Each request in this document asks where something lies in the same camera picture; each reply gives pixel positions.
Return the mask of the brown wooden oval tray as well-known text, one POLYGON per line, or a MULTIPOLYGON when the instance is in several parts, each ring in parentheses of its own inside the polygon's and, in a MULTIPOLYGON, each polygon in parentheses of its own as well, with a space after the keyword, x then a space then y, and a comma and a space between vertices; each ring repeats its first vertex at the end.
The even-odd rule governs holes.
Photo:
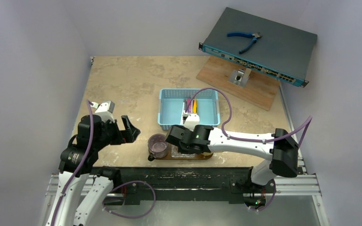
POLYGON ((192 160, 192 161, 204 161, 204 160, 208 160, 212 157, 213 155, 211 156, 204 156, 202 154, 196 154, 196 157, 194 159, 175 159, 175 158, 172 158, 171 157, 171 153, 169 152, 166 156, 162 157, 162 158, 155 158, 154 155, 152 153, 150 153, 148 155, 148 160, 149 161, 153 161, 153 160, 180 160, 180 161, 183 161, 183 160, 192 160))

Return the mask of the purple translucent cup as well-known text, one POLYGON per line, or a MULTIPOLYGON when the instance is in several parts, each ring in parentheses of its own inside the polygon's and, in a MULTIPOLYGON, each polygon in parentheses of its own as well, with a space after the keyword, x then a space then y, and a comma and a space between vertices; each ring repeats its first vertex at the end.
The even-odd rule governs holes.
POLYGON ((148 139, 148 160, 161 159, 168 155, 169 144, 163 134, 154 134, 148 139))

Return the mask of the yellow toothbrush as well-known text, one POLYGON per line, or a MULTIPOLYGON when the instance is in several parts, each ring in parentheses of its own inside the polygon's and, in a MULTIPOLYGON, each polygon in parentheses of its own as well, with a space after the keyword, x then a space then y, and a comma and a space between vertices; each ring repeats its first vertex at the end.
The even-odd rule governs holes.
POLYGON ((197 113, 197 99, 193 100, 192 112, 197 113))

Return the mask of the light blue plastic basket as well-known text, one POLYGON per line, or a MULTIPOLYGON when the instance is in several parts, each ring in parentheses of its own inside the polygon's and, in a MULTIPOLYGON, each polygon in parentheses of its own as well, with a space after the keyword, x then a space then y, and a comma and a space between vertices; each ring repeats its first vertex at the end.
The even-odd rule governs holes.
MULTIPOLYGON (((199 89, 160 90, 157 122, 162 130, 168 130, 172 125, 181 125, 184 102, 198 91, 199 89)), ((218 126, 220 124, 218 92, 211 89, 203 90, 197 94, 196 99, 200 123, 218 126)))

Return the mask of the yellow mug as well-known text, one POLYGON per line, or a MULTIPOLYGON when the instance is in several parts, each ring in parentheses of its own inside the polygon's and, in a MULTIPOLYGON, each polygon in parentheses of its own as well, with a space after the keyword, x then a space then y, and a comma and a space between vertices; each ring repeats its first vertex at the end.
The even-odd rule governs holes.
POLYGON ((213 155, 213 153, 212 153, 212 152, 203 152, 202 155, 204 155, 204 156, 211 156, 211 155, 213 155))

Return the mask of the clear plastic box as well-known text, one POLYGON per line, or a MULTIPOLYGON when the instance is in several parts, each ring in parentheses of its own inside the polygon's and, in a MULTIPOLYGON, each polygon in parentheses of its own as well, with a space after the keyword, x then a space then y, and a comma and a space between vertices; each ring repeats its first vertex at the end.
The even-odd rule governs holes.
POLYGON ((184 154, 178 151, 178 147, 172 146, 171 157, 175 159, 194 159, 196 154, 184 154))

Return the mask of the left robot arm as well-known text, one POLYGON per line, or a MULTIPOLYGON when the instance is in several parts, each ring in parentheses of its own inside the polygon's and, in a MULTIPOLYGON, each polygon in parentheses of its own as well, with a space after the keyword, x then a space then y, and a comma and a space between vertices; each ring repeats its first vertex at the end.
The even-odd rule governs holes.
POLYGON ((92 189, 84 199, 82 190, 90 178, 98 152, 109 145, 133 143, 140 130, 133 126, 128 116, 121 116, 124 129, 120 130, 111 113, 85 115, 77 126, 77 134, 69 140, 61 153, 58 188, 48 226, 85 226, 90 217, 103 206, 104 197, 122 186, 118 168, 102 167, 96 172, 92 189))

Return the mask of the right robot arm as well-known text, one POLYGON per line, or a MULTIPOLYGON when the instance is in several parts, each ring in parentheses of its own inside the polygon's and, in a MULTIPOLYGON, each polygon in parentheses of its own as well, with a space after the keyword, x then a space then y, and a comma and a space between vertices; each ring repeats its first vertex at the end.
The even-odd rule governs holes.
POLYGON ((256 192, 276 176, 295 178, 298 175, 298 143, 286 130, 249 134, 226 131, 208 125, 190 130, 173 125, 165 140, 183 154, 232 152, 252 155, 263 161, 254 166, 246 178, 246 186, 256 192))

